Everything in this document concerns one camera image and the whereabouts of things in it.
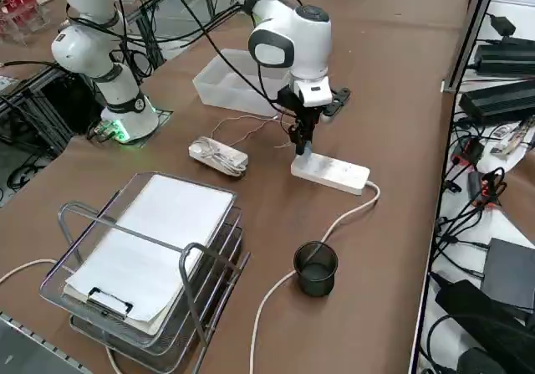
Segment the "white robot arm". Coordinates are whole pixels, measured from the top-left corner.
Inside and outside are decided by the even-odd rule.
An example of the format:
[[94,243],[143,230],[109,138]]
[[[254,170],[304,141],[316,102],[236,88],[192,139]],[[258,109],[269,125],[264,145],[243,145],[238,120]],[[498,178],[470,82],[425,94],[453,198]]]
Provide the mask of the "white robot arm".
[[[67,0],[80,17],[122,35],[123,16],[114,0]],[[290,8],[280,0],[238,0],[246,13],[260,23],[252,31],[248,48],[264,67],[289,68],[291,81],[279,91],[278,103],[296,115],[290,137],[302,153],[312,140],[320,115],[333,115],[349,92],[336,98],[329,86],[327,59],[331,49],[329,16],[315,6]],[[128,66],[114,63],[109,52],[120,41],[107,33],[75,23],[54,40],[53,55],[63,67],[89,76],[107,102],[106,120],[120,121],[127,142],[150,134],[158,119],[148,99],[140,92]]]

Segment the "stack of paper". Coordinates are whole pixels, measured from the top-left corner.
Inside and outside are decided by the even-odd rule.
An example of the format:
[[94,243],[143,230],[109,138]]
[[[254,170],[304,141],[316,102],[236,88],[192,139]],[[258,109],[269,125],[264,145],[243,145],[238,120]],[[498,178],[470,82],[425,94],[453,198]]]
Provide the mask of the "stack of paper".
[[[229,192],[155,175],[117,224],[179,248],[207,244],[231,202]],[[188,273],[199,257],[191,251]],[[96,287],[131,303],[126,322],[154,334],[182,289],[179,259],[178,252],[112,229],[67,279],[64,293],[86,300]]]

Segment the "black mesh cup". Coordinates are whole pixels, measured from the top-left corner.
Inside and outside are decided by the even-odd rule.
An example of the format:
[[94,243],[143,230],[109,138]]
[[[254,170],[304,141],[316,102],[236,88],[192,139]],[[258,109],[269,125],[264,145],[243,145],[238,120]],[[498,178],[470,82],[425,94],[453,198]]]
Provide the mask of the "black mesh cup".
[[325,243],[310,242],[302,245],[293,256],[293,267],[298,273],[301,290],[312,297],[331,293],[338,256]]

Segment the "white power strip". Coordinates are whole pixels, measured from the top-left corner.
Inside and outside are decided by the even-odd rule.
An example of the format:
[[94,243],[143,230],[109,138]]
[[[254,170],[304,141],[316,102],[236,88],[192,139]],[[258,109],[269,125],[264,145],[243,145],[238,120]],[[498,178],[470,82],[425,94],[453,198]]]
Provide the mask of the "white power strip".
[[296,156],[292,163],[292,174],[359,196],[368,181],[369,169],[311,153]]
[[239,177],[247,170],[247,154],[208,137],[200,137],[189,147],[190,156],[228,176]]

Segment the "metal file tray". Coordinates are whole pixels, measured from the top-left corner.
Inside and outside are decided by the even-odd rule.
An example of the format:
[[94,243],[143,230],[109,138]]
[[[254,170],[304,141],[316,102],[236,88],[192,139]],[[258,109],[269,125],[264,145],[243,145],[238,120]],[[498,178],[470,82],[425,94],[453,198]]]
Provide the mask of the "metal file tray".
[[[232,231],[232,235],[226,239],[223,249],[225,252],[231,251],[229,259],[232,262],[237,262],[241,247],[242,231],[240,228],[236,228]],[[196,297],[196,301],[200,302],[200,305],[203,305],[199,317],[203,328],[206,328],[206,337],[208,340],[210,340],[213,335],[222,310],[239,277],[239,274],[232,274],[230,269],[222,267],[221,265],[216,267],[214,264],[209,268],[211,272],[206,276],[206,280],[202,284],[198,296]],[[155,372],[162,374],[174,371],[180,372],[184,370],[189,363],[191,352],[199,343],[199,337],[197,336],[196,328],[189,312],[186,312],[186,316],[184,317],[181,316],[181,312],[178,310],[179,309],[177,309],[176,313],[171,317],[170,322],[173,320],[181,322],[179,325],[179,332],[175,334],[164,333],[160,337],[160,341],[149,348],[152,349],[152,351],[155,351],[156,349],[163,350],[162,346],[172,340],[172,343],[164,350],[164,353],[157,356],[150,353],[149,349],[136,348],[131,344],[108,334],[106,331],[91,325],[89,322],[81,320],[79,317],[71,316],[71,326],[77,332],[80,332],[110,349],[139,362],[141,365],[146,366]],[[200,367],[205,352],[206,346],[201,351],[201,355],[197,360],[196,369],[194,369],[194,371],[198,370]]]
[[[110,225],[113,226],[115,223],[117,223],[121,214],[135,200],[137,195],[140,194],[140,191],[145,187],[147,182],[156,174],[164,177],[170,177],[160,173],[137,174],[125,187],[123,187],[108,201],[101,211],[98,211],[81,202],[70,202],[61,208],[59,212],[59,222],[62,230],[64,231],[64,235],[69,242],[69,249],[47,274],[44,282],[41,285],[40,293],[46,300],[66,309],[71,314],[79,317],[81,320],[88,321],[90,324],[95,325],[101,330],[104,330],[107,334],[114,336],[134,347],[146,349],[148,353],[159,355],[165,353],[171,348],[180,332],[182,322],[176,317],[183,313],[185,309],[184,300],[188,299],[184,297],[186,292],[186,284],[179,293],[179,296],[176,297],[172,307],[169,309],[169,312],[166,314],[160,329],[153,336],[149,336],[145,332],[137,330],[131,325],[127,325],[124,321],[124,317],[117,316],[113,314],[113,312],[103,309],[100,306],[86,304],[64,293],[65,280],[73,273],[73,271],[81,266],[84,260],[94,250],[98,242],[104,237],[106,232],[110,230]],[[226,190],[219,188],[211,188],[214,188],[218,191],[227,192]],[[75,241],[64,221],[64,215],[66,212],[72,212],[91,220],[91,224]],[[210,262],[214,264],[213,260],[219,258],[217,256],[221,257],[220,260],[225,259],[224,255],[219,254],[218,245],[221,244],[221,242],[224,242],[224,240],[222,240],[224,236],[218,236],[219,233],[225,233],[225,230],[228,231],[229,228],[234,230],[237,226],[240,216],[241,212],[237,208],[232,207],[232,204],[230,204],[219,226],[213,232],[211,240],[206,244],[206,250],[202,250],[202,257],[196,262],[195,267],[190,272],[189,281],[186,277],[186,282],[191,285],[191,289],[194,293],[201,288],[200,283],[202,282],[202,274],[204,272],[203,267]],[[139,235],[139,237],[143,238],[143,235],[140,233],[131,234],[135,234],[136,236]],[[188,309],[186,309],[193,316],[194,321],[195,316],[197,315],[196,311],[201,310],[199,308],[200,306],[197,305],[197,302],[195,306],[196,308],[193,312],[190,312],[189,305],[187,306]]]

